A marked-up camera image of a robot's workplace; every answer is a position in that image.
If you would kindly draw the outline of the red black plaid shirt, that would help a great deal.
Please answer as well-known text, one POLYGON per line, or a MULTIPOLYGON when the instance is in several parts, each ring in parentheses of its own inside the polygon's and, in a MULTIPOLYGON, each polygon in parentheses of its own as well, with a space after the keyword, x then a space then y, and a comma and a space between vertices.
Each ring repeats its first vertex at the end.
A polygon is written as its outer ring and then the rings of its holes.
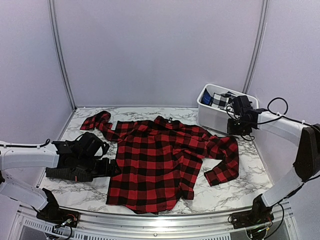
POLYGON ((110 123, 101 111, 88 117, 81 130, 99 130, 117 144, 119 175, 110 178, 106 203, 136 214, 172 210, 180 199, 192 200, 203 159, 219 163, 204 173, 210 186, 239 176, 239 147, 234 136, 219 137, 197 125, 162 116, 154 120, 110 123))

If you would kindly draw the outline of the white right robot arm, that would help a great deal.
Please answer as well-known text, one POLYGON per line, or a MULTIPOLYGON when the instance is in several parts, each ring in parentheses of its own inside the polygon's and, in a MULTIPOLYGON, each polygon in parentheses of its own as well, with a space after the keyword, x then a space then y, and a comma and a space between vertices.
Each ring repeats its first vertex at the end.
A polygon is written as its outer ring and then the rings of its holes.
POLYGON ((227 121, 227 132, 241 137, 253 130, 258 134, 258 153, 273 179, 273 186, 257 196, 245 217, 258 224, 274 205, 292 196, 305 183, 318 178, 320 171, 320 125, 288 117, 267 108, 254 108, 248 97, 233 98, 227 109, 233 115, 227 121))

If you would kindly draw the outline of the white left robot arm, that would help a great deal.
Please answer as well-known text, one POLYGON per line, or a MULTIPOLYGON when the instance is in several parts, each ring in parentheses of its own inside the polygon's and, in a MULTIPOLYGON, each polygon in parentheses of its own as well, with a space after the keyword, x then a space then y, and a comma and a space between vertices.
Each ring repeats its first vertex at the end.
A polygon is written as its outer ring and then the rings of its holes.
POLYGON ((98 156, 109 149, 94 137, 87 140, 47 141, 43 145, 0 144, 0 193, 32 206, 53 223, 63 219, 52 192, 36 188, 41 170, 48 178, 90 182, 120 173, 114 159, 98 156))

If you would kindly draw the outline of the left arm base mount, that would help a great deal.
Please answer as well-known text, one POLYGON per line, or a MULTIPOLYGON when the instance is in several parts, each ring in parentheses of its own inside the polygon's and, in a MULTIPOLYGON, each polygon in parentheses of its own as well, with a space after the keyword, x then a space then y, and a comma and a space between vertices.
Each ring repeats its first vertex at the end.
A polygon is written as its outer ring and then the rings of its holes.
POLYGON ((53 223, 52 233, 65 228, 68 236, 65 240, 71 239, 73 236, 73 228, 76 228, 79 222, 80 213, 78 211, 62 209, 59 206, 46 206, 42 210, 36 210, 36 217, 40 220, 53 223))

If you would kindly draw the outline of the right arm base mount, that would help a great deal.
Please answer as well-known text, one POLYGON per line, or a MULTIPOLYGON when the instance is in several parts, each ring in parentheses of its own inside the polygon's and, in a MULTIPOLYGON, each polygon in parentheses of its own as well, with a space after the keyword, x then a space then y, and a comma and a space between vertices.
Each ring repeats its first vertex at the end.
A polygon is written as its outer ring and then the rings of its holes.
POLYGON ((274 215, 272 211, 254 213, 253 210, 234 212, 229 215, 228 222, 233 228, 245 228, 249 240, 264 240, 273 226, 274 215))

